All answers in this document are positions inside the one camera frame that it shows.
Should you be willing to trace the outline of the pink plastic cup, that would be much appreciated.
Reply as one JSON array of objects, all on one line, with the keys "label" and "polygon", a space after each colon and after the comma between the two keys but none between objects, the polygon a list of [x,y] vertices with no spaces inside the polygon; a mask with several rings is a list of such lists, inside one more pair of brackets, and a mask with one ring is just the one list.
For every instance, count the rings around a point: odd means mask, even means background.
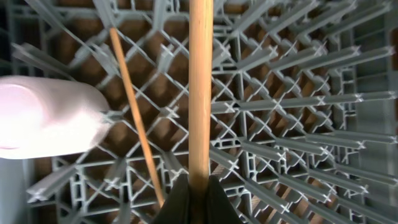
[{"label": "pink plastic cup", "polygon": [[32,159],[78,154],[108,134],[110,111],[86,83],[11,75],[1,77],[1,157]]}]

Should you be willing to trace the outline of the wooden chopstick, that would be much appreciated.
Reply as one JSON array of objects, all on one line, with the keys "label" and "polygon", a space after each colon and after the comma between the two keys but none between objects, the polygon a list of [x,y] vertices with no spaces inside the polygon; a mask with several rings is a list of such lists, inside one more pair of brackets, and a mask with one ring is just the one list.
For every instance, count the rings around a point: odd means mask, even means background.
[{"label": "wooden chopstick", "polygon": [[189,1],[188,169],[195,195],[209,179],[213,0]]},{"label": "wooden chopstick", "polygon": [[146,165],[149,171],[149,175],[154,186],[155,194],[159,203],[160,208],[164,205],[165,199],[162,192],[162,187],[160,185],[159,176],[157,175],[157,170],[155,166],[155,162],[152,158],[152,151],[150,149],[146,132],[144,129],[144,123],[142,122],[142,117],[139,111],[139,107],[136,101],[136,96],[134,92],[134,88],[132,85],[131,77],[129,75],[129,70],[127,67],[127,63],[124,58],[124,52],[121,45],[121,41],[118,36],[118,31],[115,27],[109,29],[109,36],[112,41],[113,49],[116,54],[116,58],[119,63],[119,70],[121,73],[121,77],[123,80],[124,89],[127,94],[128,102],[131,108],[131,114],[134,120],[134,124],[136,125],[137,134],[139,136],[139,140],[141,143],[141,147],[144,153],[144,159],[146,160]]}]

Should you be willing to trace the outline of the light blue plastic cup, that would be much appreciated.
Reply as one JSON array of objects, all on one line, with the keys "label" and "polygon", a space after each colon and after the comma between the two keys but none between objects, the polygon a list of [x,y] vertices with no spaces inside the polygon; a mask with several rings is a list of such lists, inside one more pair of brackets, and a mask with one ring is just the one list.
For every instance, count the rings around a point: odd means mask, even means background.
[{"label": "light blue plastic cup", "polygon": [[33,223],[23,160],[1,159],[1,224]]}]

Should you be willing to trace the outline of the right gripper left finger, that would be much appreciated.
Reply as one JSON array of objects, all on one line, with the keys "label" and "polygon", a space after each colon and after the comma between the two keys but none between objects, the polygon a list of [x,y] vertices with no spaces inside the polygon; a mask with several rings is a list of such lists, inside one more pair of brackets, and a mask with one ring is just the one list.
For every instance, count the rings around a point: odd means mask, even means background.
[{"label": "right gripper left finger", "polygon": [[189,224],[190,188],[188,175],[181,174],[151,224]]}]

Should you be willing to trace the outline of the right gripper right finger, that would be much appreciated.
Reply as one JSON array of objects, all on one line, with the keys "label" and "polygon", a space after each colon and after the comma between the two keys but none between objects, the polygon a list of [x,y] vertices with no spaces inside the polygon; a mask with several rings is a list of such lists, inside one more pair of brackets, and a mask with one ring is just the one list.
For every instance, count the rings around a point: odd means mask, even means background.
[{"label": "right gripper right finger", "polygon": [[218,178],[209,176],[205,195],[206,224],[243,224],[222,188]]}]

